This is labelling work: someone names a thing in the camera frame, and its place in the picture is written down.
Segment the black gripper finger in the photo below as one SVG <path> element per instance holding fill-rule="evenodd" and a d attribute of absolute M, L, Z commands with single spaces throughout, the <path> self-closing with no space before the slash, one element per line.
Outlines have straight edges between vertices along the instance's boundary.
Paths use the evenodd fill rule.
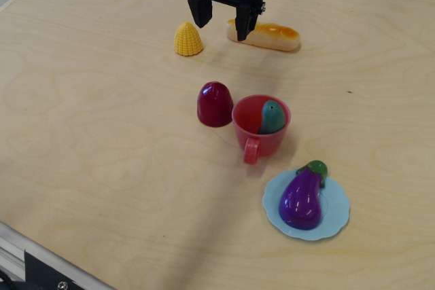
<path fill-rule="evenodd" d="M 256 0 L 242 0 L 236 8 L 235 26 L 237 40 L 245 41 L 249 33 L 255 29 L 258 17 L 258 6 Z"/>
<path fill-rule="evenodd" d="M 203 28 L 212 18 L 213 0 L 188 0 L 188 5 L 195 24 Z"/>

